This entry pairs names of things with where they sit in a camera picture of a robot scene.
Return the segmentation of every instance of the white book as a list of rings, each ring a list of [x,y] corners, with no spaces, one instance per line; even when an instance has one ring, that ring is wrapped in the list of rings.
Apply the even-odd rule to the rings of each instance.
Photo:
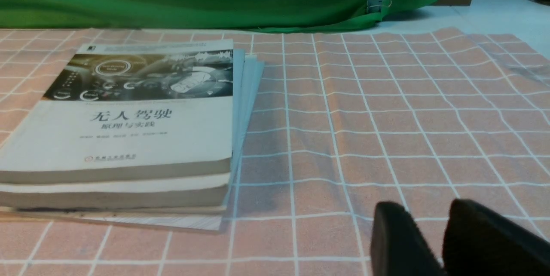
[[[243,51],[235,51],[236,58],[244,55]],[[242,81],[237,83],[240,71],[234,71],[234,127],[235,144],[233,158],[239,164],[245,133],[252,114],[254,100],[263,74],[263,62],[256,62],[255,56],[246,56]],[[183,229],[218,230],[222,221],[220,213],[226,209],[228,197],[224,205],[213,207],[175,207],[175,208],[133,208],[133,209],[16,209],[0,208],[0,213],[11,217],[33,217],[59,219],[64,221],[84,221],[94,223],[123,224],[130,226],[172,227]]]
[[[230,172],[231,40],[83,45],[0,149],[0,183]]]
[[[243,59],[244,51],[236,50],[235,78],[238,77],[238,80],[235,82],[240,81],[243,71],[245,76],[242,79],[243,88],[241,83],[234,85],[234,164],[238,163],[242,151],[244,133],[263,71],[263,62],[256,62],[253,56],[247,56],[243,70]],[[0,184],[0,204],[18,208],[80,208],[119,212],[134,208],[142,208],[142,212],[165,212],[162,208],[196,207],[192,211],[196,213],[201,209],[206,211],[220,207],[223,197],[227,195],[228,180],[229,173],[137,181]]]

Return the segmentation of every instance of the book cover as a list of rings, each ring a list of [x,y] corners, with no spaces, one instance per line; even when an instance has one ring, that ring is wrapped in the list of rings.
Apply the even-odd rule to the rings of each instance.
[[[80,47],[0,149],[0,183],[230,172],[231,40]]]

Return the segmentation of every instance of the white grid line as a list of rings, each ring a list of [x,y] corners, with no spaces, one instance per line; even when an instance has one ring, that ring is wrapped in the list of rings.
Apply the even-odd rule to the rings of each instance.
[[[261,186],[279,186],[282,184],[300,184],[301,182],[309,181],[322,181],[334,184],[337,186],[348,186],[348,187],[397,187],[395,184],[380,184],[378,182],[362,182],[358,184],[350,184],[348,182],[338,182],[330,180],[328,178],[303,178],[297,179],[294,181],[274,181],[274,182],[254,182],[254,183],[243,183],[240,184],[241,187],[261,187]],[[550,187],[550,183],[542,184],[536,182],[507,182],[507,186],[534,186],[534,187]],[[490,184],[490,183],[481,183],[481,182],[466,182],[466,183],[453,183],[453,184],[434,184],[434,183],[422,183],[422,184],[399,184],[401,188],[414,188],[414,187],[501,187],[502,184]]]
[[[375,43],[376,45],[376,48],[380,51],[380,47],[378,46],[377,43]],[[420,60],[418,59],[418,57],[416,57],[416,55],[414,55],[416,60],[418,62],[420,62]],[[391,77],[393,79],[395,79],[395,76],[393,75],[393,72],[389,69],[389,66],[388,66],[388,63],[386,61],[386,59],[384,57],[382,57],[382,59],[384,60],[384,63],[386,65],[386,67],[388,68],[390,74],[391,74]],[[409,106],[409,109],[412,111],[412,116],[414,117],[414,120],[416,122],[416,125],[417,127],[420,129],[420,133],[422,134],[422,137],[424,137],[424,140],[426,141],[426,144],[428,145],[428,147],[430,148],[430,151],[432,152],[432,154],[434,155],[435,159],[436,159],[436,162],[437,164],[439,165],[441,171],[443,172],[444,176],[445,176],[445,179],[447,180],[447,182],[451,185],[451,189],[452,189],[452,192],[454,193],[454,195],[457,197],[457,198],[460,198],[460,194],[458,194],[458,191],[456,191],[456,188],[452,185],[452,180],[450,179],[449,177],[449,174],[446,172],[446,169],[445,167],[443,166],[443,164],[441,163],[441,160],[440,158],[438,157],[434,147],[432,146],[432,143],[430,142],[430,140],[428,139],[428,135],[426,135],[425,131],[424,131],[424,127],[422,127],[422,125],[420,124],[420,121],[418,120],[418,116],[416,115],[415,111],[413,110],[413,107],[410,105],[409,103],[409,100],[407,100],[407,97],[404,95],[404,92],[403,90],[401,89],[401,86],[399,84],[397,84],[397,88],[399,89],[399,92],[401,92],[401,95],[403,96],[403,101],[405,101],[405,104],[407,104],[407,106]]]
[[[318,214],[308,214],[308,215],[297,215],[295,218],[297,219],[311,219],[311,218],[322,218],[322,217],[331,217],[331,216],[353,216],[350,212],[328,212],[328,213],[318,213]],[[373,217],[366,217],[362,215],[355,215],[357,218],[361,218],[365,221],[374,221]],[[521,220],[527,220],[528,217],[518,216],[518,215],[501,215],[505,218],[509,219],[521,219]],[[224,220],[231,220],[231,221],[273,221],[273,220],[290,220],[293,216],[265,216],[265,217],[239,217],[239,218],[224,218]],[[448,217],[419,217],[414,218],[414,221],[421,222],[421,221],[447,221]],[[538,221],[550,221],[550,217],[536,217],[536,220]]]
[[[157,276],[162,276],[162,271],[165,268],[166,257],[168,255],[168,250],[170,249],[172,234],[173,233],[170,231],[168,233],[168,237],[166,237],[165,249],[162,251],[162,258],[161,258],[161,262],[159,263],[159,269],[157,270]]]
[[[254,45],[254,35],[252,35],[252,46]],[[237,207],[239,206],[239,188],[240,188],[240,175],[241,175],[241,167],[242,167],[242,156],[241,158],[239,159],[239,165],[237,165],[237,172],[235,173],[235,179],[234,179],[234,186],[232,187],[232,190],[234,191],[234,194],[233,194],[233,217],[236,218],[237,217]],[[231,231],[229,233],[229,246],[228,246],[228,251],[227,251],[227,265],[226,265],[226,273],[225,275],[226,276],[229,276],[230,272],[231,272],[231,260],[232,260],[232,257],[233,257],[233,248],[234,248],[234,244],[235,244],[235,231],[236,231],[236,225],[237,223],[235,221],[232,221],[231,222]]]
[[[325,153],[319,153],[316,151],[308,150],[308,149],[301,149],[301,150],[293,150],[291,153],[310,153],[314,155],[320,155],[325,156],[327,158],[342,158],[345,156],[356,156],[358,158],[371,158],[371,159],[378,159],[378,158],[389,158],[389,159],[413,159],[413,158],[435,158],[432,155],[364,155],[364,154],[340,154],[338,156],[336,155],[330,155]],[[282,151],[279,153],[270,153],[270,154],[248,154],[243,155],[242,158],[265,158],[270,156],[278,156],[278,155],[288,155],[287,151]],[[471,154],[463,154],[463,155],[439,155],[441,159],[453,159],[453,158],[472,158],[472,159],[485,159],[485,157],[504,157],[504,158],[533,158],[532,155],[513,155],[513,154],[490,154],[490,155],[471,155]],[[550,155],[535,155],[537,158],[550,158]]]
[[[284,107],[276,107],[271,109],[257,109],[253,110],[253,113],[264,113],[267,111],[276,111],[276,110],[284,110]],[[479,107],[465,107],[465,108],[456,108],[458,110],[462,111],[468,111],[468,110],[479,110],[479,111],[539,111],[535,109],[494,109],[494,108],[479,108]],[[454,111],[455,109],[414,109],[415,111]],[[326,111],[304,111],[304,110],[297,110],[297,109],[289,109],[289,111],[294,111],[296,113],[326,113]],[[390,113],[390,112],[396,112],[396,111],[410,111],[410,110],[403,110],[403,109],[396,109],[396,110],[370,110],[370,111],[348,111],[348,110],[333,110],[330,111],[330,113]]]
[[[91,43],[93,43],[94,41],[96,41],[96,39],[98,39],[98,36],[101,35],[103,33],[103,31],[99,32],[96,37],[94,39],[92,39]],[[126,43],[128,41],[128,39],[131,37],[131,35],[134,33],[134,31],[130,31],[130,34],[128,35],[128,37],[124,40],[124,43]],[[103,252],[104,248],[105,248],[105,245],[107,244],[107,240],[109,239],[109,236],[110,236],[110,232],[111,230],[113,229],[113,225],[110,224],[108,225],[107,227],[107,230],[105,231],[105,234],[104,234],[104,238],[102,239],[101,241],[101,244],[100,244],[100,247],[98,249],[98,252],[96,253],[96,257],[94,258],[94,262],[92,264],[92,266],[90,267],[90,270],[88,272],[88,276],[92,276],[94,274],[94,271],[96,269],[96,266],[98,265],[98,261],[100,259],[100,256],[101,256],[101,253]]]
[[[314,35],[311,35],[311,39],[313,41],[315,41]],[[314,52],[315,53],[317,52],[316,45],[314,45]],[[319,64],[319,57],[317,55],[315,56],[315,59],[316,59],[317,63]],[[322,75],[322,72],[321,72],[321,67],[318,67],[318,73],[319,73],[319,78],[322,78],[323,75]],[[323,94],[324,94],[324,105],[327,109],[328,125],[330,127],[330,131],[332,131],[332,146],[333,146],[333,149],[334,149],[334,153],[337,156],[338,155],[338,145],[336,144],[336,135],[334,134],[334,125],[332,124],[332,116],[330,115],[330,113],[328,113],[328,111],[329,111],[328,97],[326,95],[326,90],[324,89],[324,84],[321,85],[321,89],[323,90]],[[336,165],[338,166],[338,174],[340,175],[340,179],[342,181],[344,181],[345,179],[344,179],[344,174],[342,173],[342,164],[340,164],[340,159],[339,158],[336,158]],[[356,238],[356,242],[357,242],[357,248],[359,249],[359,255],[361,257],[364,257],[365,253],[363,251],[363,241],[361,239],[361,233],[359,231],[359,225],[358,225],[358,222],[357,222],[357,217],[355,217],[353,204],[351,203],[351,199],[350,199],[350,196],[349,196],[349,193],[348,193],[348,189],[346,187],[342,187],[342,189],[344,190],[344,195],[345,195],[346,202],[348,204],[348,209],[351,212],[351,219],[353,221],[353,226],[354,226],[354,229],[355,229],[355,238]],[[368,272],[367,265],[366,265],[365,261],[361,261],[361,268],[363,269],[364,276],[368,276],[369,272]]]
[[[514,77],[514,76],[520,76],[518,74],[508,74],[506,75],[505,77],[497,77],[497,78],[471,78],[471,80],[473,81],[478,81],[478,80],[481,80],[481,81],[485,81],[485,80],[503,80],[505,79],[506,77]],[[273,81],[283,81],[282,78],[262,78],[262,80],[273,80]],[[320,82],[321,80],[319,80],[318,78],[310,78],[310,77],[301,77],[301,78],[291,78],[291,79],[287,79],[287,80],[314,80],[316,82]],[[401,80],[426,80],[426,81],[456,81],[456,80],[466,80],[468,81],[468,78],[434,78],[434,79],[430,79],[430,78],[358,78],[358,79],[355,79],[355,78],[347,78],[347,77],[337,77],[337,76],[325,76],[323,78],[323,81],[324,80],[359,80],[360,82],[399,82]]]
[[[279,92],[279,91],[264,91],[264,92],[258,92],[258,94],[284,94],[284,92]],[[309,95],[315,95],[315,96],[323,96],[322,94],[318,94],[318,93],[287,93],[288,95],[294,95],[294,96],[309,96]],[[330,93],[327,93],[327,96],[328,95],[333,95],[333,94],[343,94],[343,95],[361,95],[360,93],[350,93],[350,92],[338,92],[338,91],[335,91],[335,92],[330,92]],[[518,95],[519,93],[485,93],[484,95]],[[545,90],[545,91],[536,91],[536,92],[529,92],[529,93],[523,93],[523,94],[519,94],[519,95],[535,95],[535,94],[550,94],[550,90]],[[441,95],[445,95],[445,96],[479,96],[479,94],[472,94],[472,93],[465,93],[465,94],[445,94],[445,93],[442,93],[442,94],[418,94],[418,93],[406,93],[406,94],[403,94],[404,96],[441,96]],[[391,94],[368,94],[366,93],[365,96],[402,96],[401,94],[395,94],[395,93],[391,93]]]
[[[48,224],[46,225],[46,227],[42,231],[42,234],[40,235],[40,238],[36,242],[36,245],[33,248],[33,251],[31,251],[31,253],[29,255],[29,258],[27,260],[25,260],[23,267],[19,271],[19,274],[18,274],[19,276],[23,276],[25,274],[25,272],[27,271],[27,268],[29,268],[30,264],[32,264],[34,256],[36,255],[36,253],[40,249],[40,246],[42,245],[42,242],[43,242],[44,238],[46,238],[46,234],[48,233],[48,231],[49,231],[50,227],[52,227],[52,225],[53,225],[53,221],[48,222]]]
[[[473,46],[473,47],[470,47],[470,48],[461,49],[461,50],[457,50],[457,51],[452,51],[452,52],[448,52],[448,53],[451,53],[451,54],[463,53],[463,52],[467,52],[467,51],[470,51],[470,50],[473,50],[473,49],[482,49],[482,48],[479,47],[479,46]],[[13,50],[0,49],[0,51],[13,51]],[[29,50],[29,51],[47,51],[47,50]],[[318,55],[321,55],[322,53],[332,53],[332,54],[335,54],[335,55],[347,55],[348,54],[347,52],[321,51],[321,52],[318,52]],[[287,53],[284,53],[284,52],[269,52],[269,51],[253,51],[252,54],[254,54],[254,55],[275,55],[275,56],[282,56],[282,55],[287,55],[287,56],[292,56],[292,55],[315,55],[314,52],[287,52]],[[362,55],[362,56],[365,56],[365,55],[366,56],[379,56],[379,55],[410,55],[411,52],[409,52],[409,51],[380,52],[380,53],[378,53],[378,52],[350,52],[349,54],[350,55]],[[446,52],[416,52],[416,54],[417,55],[446,55],[447,53]],[[495,52],[494,54],[495,55],[508,55],[507,52]],[[516,55],[528,55],[528,56],[539,55],[538,53],[532,53],[532,52],[515,53],[515,54]]]
[[[441,49],[444,50],[444,47],[441,45],[441,43],[438,43],[438,45],[441,47]],[[475,86],[475,84],[473,84],[473,82],[470,82],[470,84],[473,86],[473,88],[479,92],[479,94],[481,94],[481,96],[483,96],[483,98],[485,99],[485,101],[493,104],[492,102],[490,102],[487,97],[485,97],[485,94],[481,93],[480,90],[477,88],[477,86]],[[459,114],[459,111],[456,110],[456,117],[458,118],[458,120],[460,121],[460,123],[462,124],[462,127],[464,127],[464,129],[468,130],[468,128],[466,127],[466,125],[463,123],[462,119],[460,118],[460,114]],[[503,123],[505,123],[505,125],[512,131],[510,125],[508,125],[506,123],[506,121],[504,120],[504,118],[502,117],[501,115],[501,119],[503,121]],[[470,136],[470,139],[472,139],[477,147],[477,149],[481,152],[481,154],[483,156],[486,157],[486,154],[485,152],[483,151],[483,149],[481,148],[481,146],[479,145],[479,142],[477,141],[477,139],[475,139],[474,135],[472,135],[471,133],[469,134]],[[507,193],[510,195],[511,199],[514,201],[514,203],[517,205],[517,207],[519,208],[519,210],[521,211],[521,213],[523,213],[523,215],[525,215],[525,217],[528,217],[528,220],[529,222],[531,223],[531,225],[536,229],[536,231],[540,234],[540,236],[544,237],[546,240],[548,240],[546,238],[546,236],[544,235],[544,233],[542,233],[542,231],[537,227],[537,225],[535,224],[535,222],[529,218],[529,215],[527,213],[527,211],[525,211],[525,209],[523,208],[523,206],[519,203],[519,201],[517,200],[517,198],[515,197],[514,193],[511,191],[510,187],[507,186],[505,184],[505,180],[502,178],[501,174],[498,172],[498,170],[495,168],[495,166],[493,165],[493,163],[491,162],[491,160],[489,160],[489,158],[486,158],[486,161],[487,161],[487,164],[489,164],[489,166],[491,167],[491,169],[493,170],[493,172],[495,173],[495,175],[497,176],[497,178],[500,180],[501,184],[503,184],[504,188],[506,189]]]
[[[94,271],[96,270],[96,266],[98,266],[98,262],[100,261],[101,253],[103,252],[105,245],[107,244],[107,240],[109,239],[110,231],[112,229],[113,229],[113,226],[108,225],[107,230],[105,231],[105,234],[103,236],[103,239],[101,240],[98,252],[96,252],[96,256],[94,257],[94,260],[91,262],[90,270],[88,271],[88,276],[92,276],[94,274]]]
[[[262,134],[262,133],[283,131],[285,129],[286,129],[285,127],[281,127],[281,128],[267,129],[267,130],[248,131],[247,133],[249,133],[249,134]],[[289,129],[295,130],[295,131],[306,132],[306,133],[308,133],[308,132],[309,133],[322,133],[322,134],[331,133],[330,130],[312,130],[312,129],[301,129],[301,128],[297,128],[297,127],[289,127]],[[426,133],[426,134],[455,135],[455,134],[468,134],[468,133],[477,133],[477,134],[540,133],[540,134],[543,134],[543,133],[548,133],[548,132],[549,131],[529,131],[529,130],[525,130],[525,131],[453,131],[453,132],[443,132],[443,131],[441,131],[441,132],[438,132],[438,131],[390,131],[390,132],[377,131],[377,132],[375,132],[375,131],[338,130],[338,131],[335,131],[334,133],[336,133],[336,134],[338,134],[338,133],[354,133],[354,134],[376,134],[376,133],[380,133],[380,134],[408,134],[408,135]]]
[[[288,93],[287,93],[287,68],[285,67],[285,54],[284,54],[284,35],[281,35],[281,45],[283,51],[283,80],[284,80],[284,105],[285,105],[285,122],[287,126],[285,127],[287,131],[287,151],[288,151],[288,174],[289,180],[294,180],[294,172],[292,167],[292,146],[290,142],[290,116],[288,114]],[[296,236],[296,207],[294,203],[294,184],[290,184],[290,211],[292,214],[292,251],[295,258],[298,257],[298,241]],[[294,275],[299,275],[299,263],[298,260],[294,261]]]
[[[334,262],[361,262],[370,261],[370,257],[299,257],[300,262],[308,261],[334,261]],[[244,257],[227,259],[181,259],[181,260],[166,260],[166,264],[231,264],[238,262],[253,262],[253,261],[273,261],[273,262],[293,262],[294,257]],[[0,264],[22,264],[25,260],[0,260]],[[99,260],[98,265],[157,265],[160,260]],[[92,260],[34,260],[32,264],[78,264],[90,265]]]

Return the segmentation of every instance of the grid tablecloth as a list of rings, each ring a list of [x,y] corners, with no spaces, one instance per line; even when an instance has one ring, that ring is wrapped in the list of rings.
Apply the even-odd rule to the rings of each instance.
[[[550,70],[513,35],[0,31],[0,141],[82,43],[222,37],[266,61],[222,231],[1,222],[0,276],[371,275],[380,200],[438,256],[455,197],[550,237]]]

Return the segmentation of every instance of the book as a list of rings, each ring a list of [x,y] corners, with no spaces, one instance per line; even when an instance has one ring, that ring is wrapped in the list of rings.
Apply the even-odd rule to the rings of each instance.
[[[83,45],[0,149],[0,183],[229,173],[233,53],[231,40]]]
[[[244,51],[236,49],[235,58],[240,60]],[[256,61],[256,56],[246,56],[244,68],[234,69],[234,170],[239,164],[239,158],[244,144],[245,133],[252,114],[254,100],[263,75],[264,62]],[[228,204],[229,194],[224,204],[217,207],[176,207],[176,208],[134,208],[134,209],[52,209],[52,208],[0,208],[0,215],[6,219],[40,218],[59,219],[64,221],[80,221],[88,223],[122,224],[129,226],[171,227],[178,229],[218,230],[222,215]]]

